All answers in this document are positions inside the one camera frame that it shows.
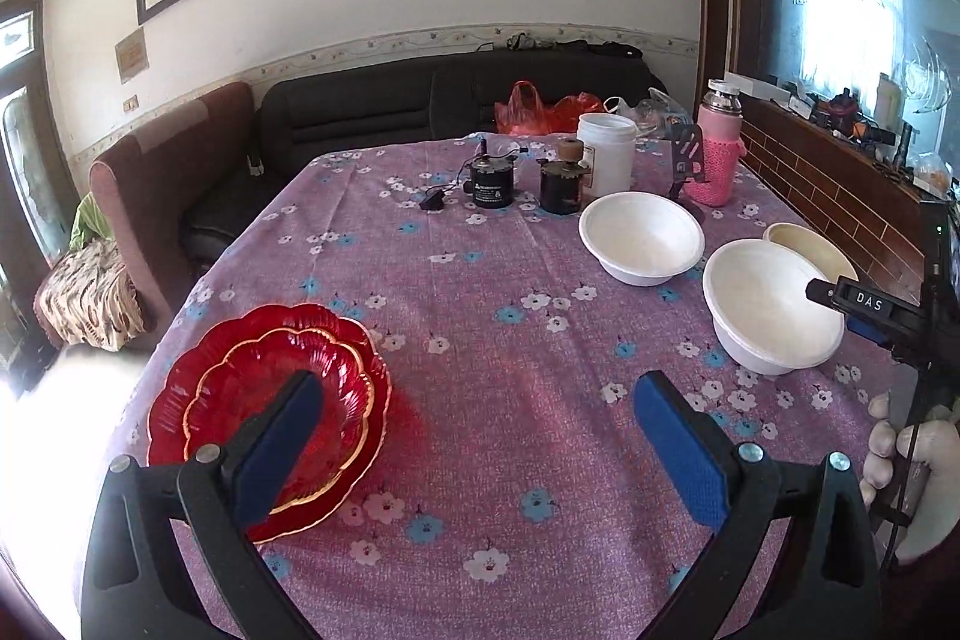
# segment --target red scalloped plate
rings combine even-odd
[[[148,463],[180,463],[229,439],[301,368],[325,378],[323,418],[277,507],[248,533],[256,543],[323,521],[379,453],[392,382],[363,326],[314,304],[268,305],[220,323],[176,361],[148,416]]]

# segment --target door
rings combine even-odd
[[[0,4],[0,373],[30,389],[56,356],[32,300],[66,252],[77,191],[56,135],[42,0]]]

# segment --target pink thermos bottle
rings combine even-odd
[[[733,175],[740,156],[746,152],[740,140],[740,89],[719,79],[712,79],[707,85],[709,91],[697,111],[697,125],[704,133],[707,182],[688,183],[683,189],[694,201],[707,207],[722,207],[730,201]]]

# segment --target metal bolt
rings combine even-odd
[[[850,469],[850,459],[847,457],[846,453],[840,453],[835,451],[830,454],[830,466],[833,467],[837,472],[846,472]]]
[[[744,442],[741,447],[737,448],[737,453],[740,453],[743,461],[750,461],[752,464],[763,459],[763,448],[755,442]]]
[[[220,457],[219,445],[202,445],[197,451],[197,461],[202,464],[212,464]]]
[[[110,462],[110,472],[126,472],[130,469],[131,458],[129,456],[117,456]]]

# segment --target sunlit floor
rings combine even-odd
[[[74,567],[104,480],[101,458],[149,357],[78,345],[18,402],[0,386],[0,535],[66,640],[80,640]]]

